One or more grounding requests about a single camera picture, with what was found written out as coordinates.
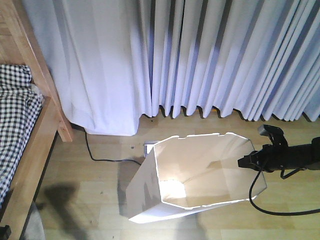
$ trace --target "wooden floor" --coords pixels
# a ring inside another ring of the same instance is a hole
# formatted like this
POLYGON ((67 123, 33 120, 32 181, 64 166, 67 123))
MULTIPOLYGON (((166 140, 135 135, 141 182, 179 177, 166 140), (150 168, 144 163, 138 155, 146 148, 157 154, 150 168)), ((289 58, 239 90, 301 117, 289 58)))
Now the wooden floor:
MULTIPOLYGON (((135 136, 89 135, 96 158, 143 161, 144 141, 172 135, 234 132, 251 139, 256 150, 269 139, 257 128, 264 122, 241 120, 234 112, 206 119, 199 114, 177 119, 142 116, 135 136)), ((265 124, 283 129, 289 145, 310 143, 320 136, 320 120, 265 124)), ((93 162, 85 134, 75 131, 73 143, 58 139, 37 197, 47 240, 317 240, 320 213, 306 216, 272 216, 255 210, 248 201, 182 218, 137 224, 126 217, 125 190, 138 169, 134 163, 93 162)), ((303 171, 287 180, 279 172, 266 173, 268 188, 255 200, 274 211, 320 208, 320 171, 303 171)))

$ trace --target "white curtain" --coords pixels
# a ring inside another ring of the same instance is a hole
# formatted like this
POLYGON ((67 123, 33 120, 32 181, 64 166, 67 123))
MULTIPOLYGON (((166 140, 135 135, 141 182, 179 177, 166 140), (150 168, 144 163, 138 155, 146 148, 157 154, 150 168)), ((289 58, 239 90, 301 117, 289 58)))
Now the white curtain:
POLYGON ((181 106, 320 115, 318 0, 23 0, 68 119, 134 135, 181 106))

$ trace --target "black and white checkered fabric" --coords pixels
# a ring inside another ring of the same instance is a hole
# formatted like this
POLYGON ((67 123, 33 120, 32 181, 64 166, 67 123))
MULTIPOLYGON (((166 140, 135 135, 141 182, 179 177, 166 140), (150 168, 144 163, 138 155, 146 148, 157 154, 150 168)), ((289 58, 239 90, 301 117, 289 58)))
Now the black and white checkered fabric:
POLYGON ((0 205, 42 108, 24 65, 0 65, 0 205))

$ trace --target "black cable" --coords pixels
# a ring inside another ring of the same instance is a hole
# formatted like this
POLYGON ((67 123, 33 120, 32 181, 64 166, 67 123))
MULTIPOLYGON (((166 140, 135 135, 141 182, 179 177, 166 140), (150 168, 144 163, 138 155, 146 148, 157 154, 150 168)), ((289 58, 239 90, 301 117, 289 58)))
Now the black cable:
POLYGON ((293 212, 277 212, 277 211, 268 211, 268 210, 264 210, 260 207, 258 207, 254 201, 252 200, 252 190, 254 188, 254 185, 259 177, 259 175, 261 174, 261 172, 263 171, 263 167, 259 170, 258 174, 256 175, 255 179, 253 180, 250 190, 249 190, 249 200, 252 206, 254 206, 257 210, 259 210, 260 212, 263 212, 265 214, 270 214, 270 215, 276 215, 276 216, 300 216, 300 215, 308 215, 308 214, 316 214, 316 213, 320 213, 320 208, 317 209, 313 209, 313 210, 307 210, 307 211, 293 211, 293 212))
POLYGON ((136 160, 132 160, 132 159, 121 159, 121 160, 112 160, 112 159, 96 159, 92 156, 90 147, 89 147, 89 143, 88 143, 88 138, 87 138, 87 132, 85 131, 85 143, 86 143, 86 147, 88 149, 89 155, 91 157, 91 159, 93 161, 104 161, 104 162, 112 162, 112 163, 118 163, 118 162, 131 162, 131 163, 135 163, 141 166, 141 163, 136 161, 136 160))

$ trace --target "white paper box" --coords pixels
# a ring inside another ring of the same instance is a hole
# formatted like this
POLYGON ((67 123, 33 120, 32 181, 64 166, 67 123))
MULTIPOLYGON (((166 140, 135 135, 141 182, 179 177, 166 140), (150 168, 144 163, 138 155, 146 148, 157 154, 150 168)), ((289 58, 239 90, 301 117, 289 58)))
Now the white paper box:
MULTIPOLYGON (((248 200, 257 172, 238 167, 238 159, 254 150, 249 139, 231 132, 157 142, 126 189, 129 220, 179 218, 248 200)), ((266 188, 261 174, 252 195, 266 188)))

